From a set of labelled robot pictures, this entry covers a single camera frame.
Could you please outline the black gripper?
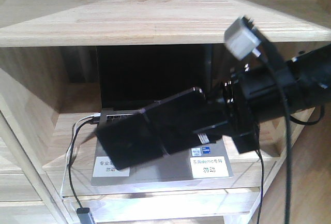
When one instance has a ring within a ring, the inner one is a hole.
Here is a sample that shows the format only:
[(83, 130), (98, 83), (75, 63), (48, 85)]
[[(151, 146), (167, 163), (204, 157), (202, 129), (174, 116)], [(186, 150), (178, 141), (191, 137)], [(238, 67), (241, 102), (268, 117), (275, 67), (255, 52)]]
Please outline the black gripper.
[(260, 148), (260, 123), (290, 115), (289, 89), (295, 84), (288, 68), (271, 72), (266, 67), (240, 71), (232, 75), (228, 87), (232, 93), (234, 131), (232, 125), (220, 122), (195, 129), (213, 139), (231, 136), (240, 154)]

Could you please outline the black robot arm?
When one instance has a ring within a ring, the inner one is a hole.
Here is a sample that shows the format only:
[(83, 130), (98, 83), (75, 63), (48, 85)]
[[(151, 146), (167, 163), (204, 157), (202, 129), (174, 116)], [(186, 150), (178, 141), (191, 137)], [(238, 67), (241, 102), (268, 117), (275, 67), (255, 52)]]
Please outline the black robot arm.
[(237, 151), (256, 151), (259, 124), (330, 102), (330, 45), (284, 61), (280, 54), (261, 54), (262, 65), (232, 74), (206, 106), (197, 110), (194, 133), (206, 134), (210, 143), (222, 135), (233, 139)]

